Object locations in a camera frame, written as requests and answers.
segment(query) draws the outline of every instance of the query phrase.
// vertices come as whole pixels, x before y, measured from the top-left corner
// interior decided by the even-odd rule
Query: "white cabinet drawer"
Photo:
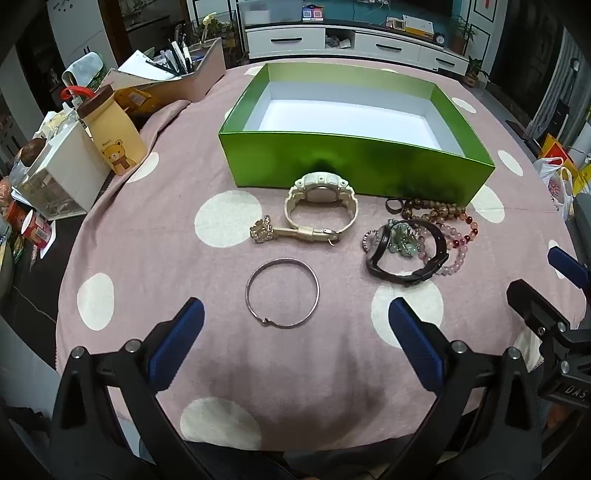
[[[355,51],[387,60],[416,64],[421,50],[419,45],[378,35],[355,34]]]
[[[444,69],[449,70],[450,72],[459,73],[460,75],[465,75],[468,67],[467,60],[459,59],[458,57],[454,57],[453,55],[429,47],[421,47],[421,54],[418,57],[418,62],[421,67],[426,69]]]
[[[324,50],[324,28],[272,28],[247,31],[246,37],[251,58],[301,50]]]

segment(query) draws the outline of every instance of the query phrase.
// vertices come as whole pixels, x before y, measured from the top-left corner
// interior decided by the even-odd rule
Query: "silver bangle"
[[[257,277],[257,275],[268,267],[272,267],[273,265],[285,264],[285,263],[289,263],[292,265],[298,265],[299,267],[303,267],[305,270],[307,270],[310,273],[310,275],[314,279],[314,282],[316,283],[316,300],[314,301],[314,305],[312,305],[312,309],[310,310],[310,313],[308,313],[308,315],[306,315],[299,322],[292,323],[291,325],[280,325],[279,323],[275,323],[272,320],[269,320],[268,318],[259,317],[255,313],[255,311],[252,309],[251,301],[250,301],[250,292],[251,292],[252,281]],[[312,315],[312,313],[316,309],[316,306],[318,305],[319,297],[320,297],[320,284],[318,283],[318,278],[316,277],[316,274],[307,264],[305,264],[304,262],[302,262],[301,260],[298,260],[296,258],[276,258],[275,260],[269,260],[268,262],[265,262],[260,267],[258,267],[254,271],[254,273],[251,275],[251,277],[248,279],[248,282],[246,282],[246,292],[245,292],[246,306],[248,307],[248,310],[252,313],[252,316],[254,318],[256,318],[259,322],[261,322],[264,326],[272,325],[273,327],[277,327],[277,328],[289,329],[289,328],[294,328],[294,327],[297,327],[298,325],[301,325],[308,318],[310,318],[310,316]]]

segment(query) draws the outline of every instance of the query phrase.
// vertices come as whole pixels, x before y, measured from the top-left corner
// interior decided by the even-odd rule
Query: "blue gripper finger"
[[[577,288],[588,288],[591,283],[589,270],[560,247],[548,250],[548,263],[568,278]]]
[[[423,333],[417,314],[403,298],[397,298],[390,303],[388,320],[423,388],[439,395],[445,383],[445,362]]]
[[[160,343],[148,363],[148,384],[154,391],[166,390],[172,383],[205,322],[205,308],[198,299],[183,307],[174,327]]]

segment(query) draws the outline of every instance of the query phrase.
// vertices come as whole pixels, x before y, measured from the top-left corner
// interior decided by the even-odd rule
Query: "drawer handle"
[[[401,48],[391,47],[390,45],[380,45],[379,43],[376,43],[375,46],[378,47],[378,48],[385,48],[386,50],[394,50],[394,51],[397,51],[397,52],[401,52],[402,51]]]
[[[271,41],[273,43],[282,43],[282,42],[289,42],[289,41],[301,41],[301,37],[297,37],[297,38],[272,38]]]
[[[450,67],[455,67],[456,66],[455,63],[452,63],[452,62],[447,61],[447,60],[442,60],[442,59],[438,59],[438,58],[435,58],[435,60],[437,60],[439,63],[443,63],[444,65],[449,65]]]

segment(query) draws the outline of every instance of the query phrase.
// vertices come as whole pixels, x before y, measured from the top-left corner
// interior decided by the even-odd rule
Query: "yellow bottle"
[[[123,175],[143,160],[148,149],[114,98],[113,88],[107,85],[84,101],[77,111],[103,158],[117,175]]]

